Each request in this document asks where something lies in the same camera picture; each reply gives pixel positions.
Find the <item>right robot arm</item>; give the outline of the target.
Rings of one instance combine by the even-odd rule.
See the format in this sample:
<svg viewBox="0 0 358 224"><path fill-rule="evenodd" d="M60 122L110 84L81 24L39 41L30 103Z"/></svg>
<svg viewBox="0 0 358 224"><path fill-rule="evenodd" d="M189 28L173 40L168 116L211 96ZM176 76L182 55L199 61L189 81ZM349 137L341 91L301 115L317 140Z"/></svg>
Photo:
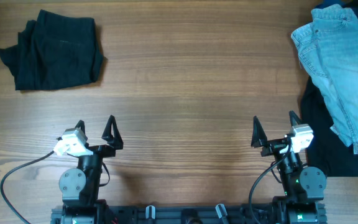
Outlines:
<svg viewBox="0 0 358 224"><path fill-rule="evenodd" d="M261 156L273 156L274 161L253 183L248 196L248 210L254 223L326 223L323 204L327 178L324 172L302 163L299 153L307 149L313 138L312 128L289 112L291 130L280 139L267 138L258 117L253 117L251 146L261 148ZM256 186L272 173L282 185L284 195L275 196L264 209L252 203Z"/></svg>

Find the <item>light blue denim shorts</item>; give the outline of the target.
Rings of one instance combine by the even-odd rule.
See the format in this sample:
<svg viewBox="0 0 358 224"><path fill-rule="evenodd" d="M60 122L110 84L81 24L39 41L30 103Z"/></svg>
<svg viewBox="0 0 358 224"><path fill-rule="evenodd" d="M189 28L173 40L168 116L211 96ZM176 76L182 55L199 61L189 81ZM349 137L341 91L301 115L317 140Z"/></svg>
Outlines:
<svg viewBox="0 0 358 224"><path fill-rule="evenodd" d="M358 18L338 4L311 11L312 22L291 39L298 58L321 92L332 131L358 154Z"/></svg>

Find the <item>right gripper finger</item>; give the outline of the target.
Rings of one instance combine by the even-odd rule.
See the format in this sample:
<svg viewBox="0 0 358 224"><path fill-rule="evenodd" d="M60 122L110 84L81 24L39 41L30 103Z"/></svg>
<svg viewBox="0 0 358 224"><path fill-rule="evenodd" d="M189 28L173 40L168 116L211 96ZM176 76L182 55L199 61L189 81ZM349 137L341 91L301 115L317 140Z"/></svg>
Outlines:
<svg viewBox="0 0 358 224"><path fill-rule="evenodd" d="M302 124L302 120L299 118L299 116L294 111L289 111L288 114L289 114L291 126L297 126L297 125Z"/></svg>
<svg viewBox="0 0 358 224"><path fill-rule="evenodd" d="M267 136L257 116L253 117L252 147L263 147L267 144Z"/></svg>

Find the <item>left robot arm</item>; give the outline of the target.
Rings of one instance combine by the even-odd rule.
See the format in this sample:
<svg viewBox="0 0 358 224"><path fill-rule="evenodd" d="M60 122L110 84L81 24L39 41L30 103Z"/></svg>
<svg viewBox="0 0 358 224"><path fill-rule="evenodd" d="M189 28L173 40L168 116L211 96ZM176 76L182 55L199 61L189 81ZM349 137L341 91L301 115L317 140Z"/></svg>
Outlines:
<svg viewBox="0 0 358 224"><path fill-rule="evenodd" d="M63 207L51 214L55 224L107 224L117 223L114 212L104 199L99 199L101 174L106 165L104 158L114 157L123 148L123 140L111 115L101 136L106 144L90 146L85 134L85 123L80 120L58 138L53 151L61 156L68 154L78 159L76 168L66 170L59 180Z"/></svg>

